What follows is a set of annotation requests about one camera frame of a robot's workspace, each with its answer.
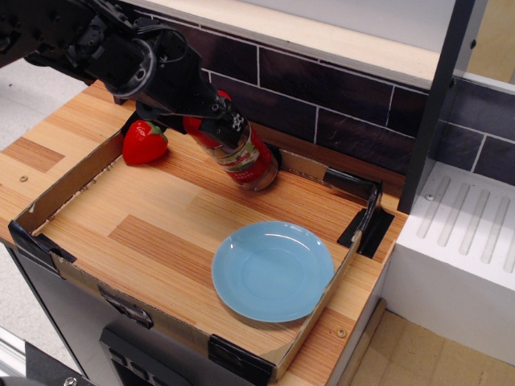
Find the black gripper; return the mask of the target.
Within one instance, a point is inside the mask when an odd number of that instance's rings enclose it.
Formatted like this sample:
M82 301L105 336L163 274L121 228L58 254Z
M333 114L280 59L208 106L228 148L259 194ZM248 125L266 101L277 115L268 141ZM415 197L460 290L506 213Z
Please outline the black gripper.
M206 118L199 131L228 148L237 148L247 120L218 94L201 73L201 57L177 30L162 29L148 39L155 65L134 97L138 115L168 125L176 116Z

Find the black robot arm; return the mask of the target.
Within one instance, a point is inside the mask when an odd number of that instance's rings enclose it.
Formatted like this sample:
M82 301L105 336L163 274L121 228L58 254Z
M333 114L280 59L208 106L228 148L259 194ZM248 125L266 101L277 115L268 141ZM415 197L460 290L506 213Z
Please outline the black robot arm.
M99 80L161 126L199 118L200 132L230 149L249 130L238 108L203 79L200 55L180 31L130 18L111 1L3 1L1 65L19 59L86 84Z

